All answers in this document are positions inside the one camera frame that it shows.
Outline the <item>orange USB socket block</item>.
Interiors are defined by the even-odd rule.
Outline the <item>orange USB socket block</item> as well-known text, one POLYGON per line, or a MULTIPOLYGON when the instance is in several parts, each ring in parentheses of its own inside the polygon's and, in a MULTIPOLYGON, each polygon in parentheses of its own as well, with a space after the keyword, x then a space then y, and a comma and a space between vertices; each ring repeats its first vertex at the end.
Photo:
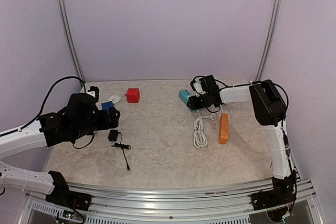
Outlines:
POLYGON ((222 113, 219 127, 219 144, 226 144, 229 138, 229 115, 222 113))

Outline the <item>blue cube socket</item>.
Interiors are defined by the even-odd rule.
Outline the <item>blue cube socket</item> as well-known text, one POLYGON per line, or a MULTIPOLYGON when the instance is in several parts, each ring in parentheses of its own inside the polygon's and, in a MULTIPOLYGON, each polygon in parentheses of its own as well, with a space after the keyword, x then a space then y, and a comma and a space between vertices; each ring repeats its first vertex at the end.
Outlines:
POLYGON ((101 107, 103 110, 109 111, 110 108, 114 107, 114 104, 112 101, 104 102, 101 104, 101 107))

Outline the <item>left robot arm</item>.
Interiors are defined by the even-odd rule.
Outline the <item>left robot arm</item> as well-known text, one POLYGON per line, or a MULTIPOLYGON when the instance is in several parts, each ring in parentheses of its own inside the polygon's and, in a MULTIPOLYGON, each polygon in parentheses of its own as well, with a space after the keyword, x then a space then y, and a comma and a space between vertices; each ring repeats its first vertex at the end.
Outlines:
MULTIPOLYGON (((99 88, 91 86, 83 92, 73 93, 68 104, 58 112, 38 114, 26 124, 1 133, 1 159, 63 142, 75 144, 84 136, 95 136, 96 131, 119 126, 120 112, 114 107, 98 109, 99 88)), ((59 172, 34 172, 12 167, 1 162, 1 187, 34 191, 53 195, 66 206, 73 201, 73 193, 59 172)))

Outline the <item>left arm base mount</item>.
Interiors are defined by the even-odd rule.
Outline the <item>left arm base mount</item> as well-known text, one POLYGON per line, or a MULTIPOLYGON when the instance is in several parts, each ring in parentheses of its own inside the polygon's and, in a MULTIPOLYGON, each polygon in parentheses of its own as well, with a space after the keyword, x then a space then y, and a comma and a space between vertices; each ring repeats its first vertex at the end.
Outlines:
POLYGON ((54 188, 50 194, 46 195, 45 200, 55 205, 68 207, 72 210, 88 211, 92 196, 86 193, 71 191, 60 172, 49 171, 53 179, 54 188))

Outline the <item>black charger with thin cable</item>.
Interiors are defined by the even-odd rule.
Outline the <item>black charger with thin cable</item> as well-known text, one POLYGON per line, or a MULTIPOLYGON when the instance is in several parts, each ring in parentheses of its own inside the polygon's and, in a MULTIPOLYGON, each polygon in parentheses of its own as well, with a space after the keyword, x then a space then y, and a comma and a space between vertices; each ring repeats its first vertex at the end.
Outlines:
POLYGON ((125 154, 125 151, 130 150, 132 148, 131 145, 122 143, 123 135, 118 130, 110 130, 109 135, 108 135, 108 140, 111 143, 112 147, 119 148, 122 151, 123 157, 124 157, 124 160, 127 166, 127 171, 130 171, 130 165, 129 165, 127 156, 125 154))

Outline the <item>teal power strip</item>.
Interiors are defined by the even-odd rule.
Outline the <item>teal power strip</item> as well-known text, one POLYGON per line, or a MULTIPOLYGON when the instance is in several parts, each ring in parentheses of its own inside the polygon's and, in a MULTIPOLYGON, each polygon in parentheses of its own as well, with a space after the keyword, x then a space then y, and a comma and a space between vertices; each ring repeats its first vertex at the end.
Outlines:
MULTIPOLYGON (((188 104, 188 100, 189 100, 189 97, 192 97, 193 95, 186 89, 184 90, 180 90, 179 93, 179 98, 183 101, 183 103, 187 106, 188 104)), ((196 113, 197 111, 196 110, 191 110, 189 107, 188 109, 193 112, 193 113, 196 113)))

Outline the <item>red cube socket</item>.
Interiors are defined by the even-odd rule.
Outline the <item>red cube socket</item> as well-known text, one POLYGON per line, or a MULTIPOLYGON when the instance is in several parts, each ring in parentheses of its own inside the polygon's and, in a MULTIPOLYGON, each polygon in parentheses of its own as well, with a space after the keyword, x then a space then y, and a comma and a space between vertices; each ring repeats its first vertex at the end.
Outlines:
POLYGON ((140 89, 128 88, 125 96, 128 103, 138 103, 140 100, 140 89))

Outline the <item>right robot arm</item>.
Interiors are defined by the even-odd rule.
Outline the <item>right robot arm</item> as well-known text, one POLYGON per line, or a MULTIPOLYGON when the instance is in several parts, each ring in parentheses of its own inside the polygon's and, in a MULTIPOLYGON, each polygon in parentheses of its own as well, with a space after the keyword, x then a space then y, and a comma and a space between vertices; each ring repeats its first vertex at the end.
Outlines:
POLYGON ((270 141, 273 164, 273 189, 267 191, 273 205, 283 201, 294 201, 297 193, 296 171, 291 159, 287 137, 286 112, 289 98, 282 97, 282 87, 271 80, 254 81, 246 84, 218 86, 220 81, 212 75, 196 76, 190 83, 196 93, 188 98, 191 110, 208 109, 211 106, 238 102, 250 102, 257 122, 264 128, 270 141))

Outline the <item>white plug adapter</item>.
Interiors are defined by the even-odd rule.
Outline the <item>white plug adapter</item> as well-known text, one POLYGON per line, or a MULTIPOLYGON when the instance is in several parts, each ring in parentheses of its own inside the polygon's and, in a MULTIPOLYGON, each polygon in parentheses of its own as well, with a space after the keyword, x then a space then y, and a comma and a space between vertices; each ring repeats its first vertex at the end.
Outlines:
POLYGON ((109 102, 112 102, 113 104, 117 104, 121 101, 121 97, 116 95, 116 94, 113 94, 109 99, 108 99, 109 102))

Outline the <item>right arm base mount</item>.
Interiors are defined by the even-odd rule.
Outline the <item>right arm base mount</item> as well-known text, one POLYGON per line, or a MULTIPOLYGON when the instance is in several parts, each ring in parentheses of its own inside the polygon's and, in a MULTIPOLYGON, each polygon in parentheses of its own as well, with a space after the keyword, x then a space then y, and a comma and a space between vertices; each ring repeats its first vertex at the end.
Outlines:
POLYGON ((261 190, 251 195, 254 210, 262 210, 296 201, 297 180, 295 177, 290 176, 285 179, 272 177, 271 180, 271 190, 261 190))

